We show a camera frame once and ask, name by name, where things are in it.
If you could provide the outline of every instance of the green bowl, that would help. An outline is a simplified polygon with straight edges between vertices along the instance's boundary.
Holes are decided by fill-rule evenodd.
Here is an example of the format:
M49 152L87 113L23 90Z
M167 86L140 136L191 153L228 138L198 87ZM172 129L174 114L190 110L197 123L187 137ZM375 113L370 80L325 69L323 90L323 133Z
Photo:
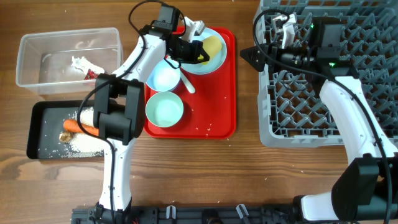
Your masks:
M160 128L171 127L181 119L184 105L172 92L160 92L149 98L145 112L148 120Z

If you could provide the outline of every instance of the red tray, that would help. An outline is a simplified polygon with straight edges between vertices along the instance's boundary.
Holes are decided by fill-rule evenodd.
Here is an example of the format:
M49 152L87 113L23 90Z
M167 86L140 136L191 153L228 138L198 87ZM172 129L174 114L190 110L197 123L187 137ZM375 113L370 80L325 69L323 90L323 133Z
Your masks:
M145 132L155 138L226 139L236 129L235 36L221 27L212 27L225 40L227 57L216 71L194 75L182 70L196 92L191 94L180 81L173 90L184 103L181 120L170 128L159 128L146 119ZM157 93L146 86L145 103Z

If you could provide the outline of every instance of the plate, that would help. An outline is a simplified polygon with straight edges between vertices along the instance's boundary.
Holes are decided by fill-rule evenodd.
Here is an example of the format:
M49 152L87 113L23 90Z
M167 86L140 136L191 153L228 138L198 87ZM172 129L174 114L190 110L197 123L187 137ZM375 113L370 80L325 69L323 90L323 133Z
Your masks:
M193 40L203 41L204 39L206 39L207 37L209 37L211 35L217 36L219 38L219 40L221 41L221 44L223 46L222 46L220 52L218 52L218 54L216 54L216 56L207 63L207 65L204 65L202 63L196 64L196 65L185 63L185 64L181 64L182 69L184 69L185 71L192 73L192 74L206 75L211 72L214 72L215 70L217 70L218 68L221 67L221 65L224 63L224 61L226 59L227 50L226 50L225 40L219 33L206 27L205 30L202 32L202 34L200 36L194 36Z

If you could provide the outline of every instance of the plastic crate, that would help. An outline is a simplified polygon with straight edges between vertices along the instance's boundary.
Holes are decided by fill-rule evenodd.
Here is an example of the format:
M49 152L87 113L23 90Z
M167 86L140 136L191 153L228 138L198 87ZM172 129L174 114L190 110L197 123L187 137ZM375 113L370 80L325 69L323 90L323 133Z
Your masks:
M382 129L398 146L398 18L396 0L322 1L261 0L256 16L266 9L297 14L294 47L306 47L313 16L333 16L344 24L341 59L350 59L358 69L363 91ZM271 29L274 16L263 16L256 27L260 43L277 40ZM303 75L287 71L259 73L260 139L272 147L319 147L340 145L343 140L326 106L309 88Z

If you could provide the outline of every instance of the black tray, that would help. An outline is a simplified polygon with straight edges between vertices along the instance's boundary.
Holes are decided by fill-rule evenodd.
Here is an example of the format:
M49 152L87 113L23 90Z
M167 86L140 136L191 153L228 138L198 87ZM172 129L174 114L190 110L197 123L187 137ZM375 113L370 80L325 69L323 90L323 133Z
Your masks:
M63 129L63 120L69 119L77 111L81 100L73 101L42 101L33 106L30 120L29 138L27 140L26 155L30 159L60 159L68 157L82 157L73 152L69 144L59 144L59 135ZM94 100L87 102L87 107L94 106ZM103 152L92 156L101 157Z

